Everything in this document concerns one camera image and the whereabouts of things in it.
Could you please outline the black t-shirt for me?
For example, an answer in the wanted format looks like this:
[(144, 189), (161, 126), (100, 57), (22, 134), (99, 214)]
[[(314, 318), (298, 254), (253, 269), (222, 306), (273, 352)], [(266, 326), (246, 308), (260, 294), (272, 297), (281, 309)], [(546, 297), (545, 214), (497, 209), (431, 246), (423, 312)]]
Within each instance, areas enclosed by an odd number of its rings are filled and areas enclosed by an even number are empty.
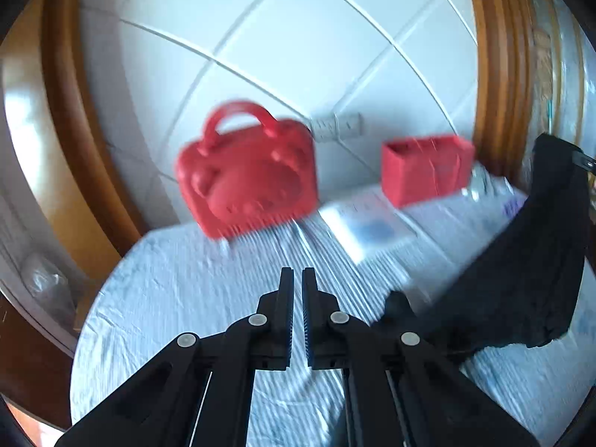
[(542, 347), (569, 330), (589, 242), (587, 172), (580, 148), (542, 134), (527, 199), (503, 231), (427, 309), (387, 296), (375, 326), (413, 331), (446, 355), (486, 347)]

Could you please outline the clear plastic document pouch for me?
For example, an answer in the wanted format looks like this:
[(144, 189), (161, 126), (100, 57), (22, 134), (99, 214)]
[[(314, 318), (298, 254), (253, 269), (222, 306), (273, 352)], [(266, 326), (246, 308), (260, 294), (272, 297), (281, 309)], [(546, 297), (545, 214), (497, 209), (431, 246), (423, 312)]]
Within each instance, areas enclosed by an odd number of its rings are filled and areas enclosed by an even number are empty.
[(417, 236), (377, 189), (329, 202), (319, 215), (354, 264)]

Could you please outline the red paper gift bag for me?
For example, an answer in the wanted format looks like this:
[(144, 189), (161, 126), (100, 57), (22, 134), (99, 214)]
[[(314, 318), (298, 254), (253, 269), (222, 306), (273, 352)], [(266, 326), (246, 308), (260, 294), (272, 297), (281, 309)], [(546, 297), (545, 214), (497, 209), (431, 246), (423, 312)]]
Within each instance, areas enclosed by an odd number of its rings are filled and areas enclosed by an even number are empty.
[(474, 144), (457, 135), (385, 141), (381, 190), (396, 208), (451, 195), (468, 186), (474, 158)]

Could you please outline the red bear suitcase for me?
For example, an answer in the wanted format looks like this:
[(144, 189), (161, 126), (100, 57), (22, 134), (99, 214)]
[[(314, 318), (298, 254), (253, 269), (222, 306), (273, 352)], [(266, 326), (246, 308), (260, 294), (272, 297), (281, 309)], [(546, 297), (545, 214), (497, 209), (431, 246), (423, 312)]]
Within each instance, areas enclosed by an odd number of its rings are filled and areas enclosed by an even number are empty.
[(314, 143), (294, 119), (228, 101), (178, 154), (182, 197), (203, 233), (230, 238), (300, 219), (318, 204)]

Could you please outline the white wall socket panel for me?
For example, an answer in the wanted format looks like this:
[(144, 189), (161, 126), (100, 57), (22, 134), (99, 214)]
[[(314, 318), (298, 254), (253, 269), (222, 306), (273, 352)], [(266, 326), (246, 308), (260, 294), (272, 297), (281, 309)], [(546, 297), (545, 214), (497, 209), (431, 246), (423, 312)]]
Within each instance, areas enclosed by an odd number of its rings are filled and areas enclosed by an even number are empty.
[(329, 114), (311, 119), (307, 127), (317, 142), (342, 141), (361, 136), (364, 120), (359, 113)]

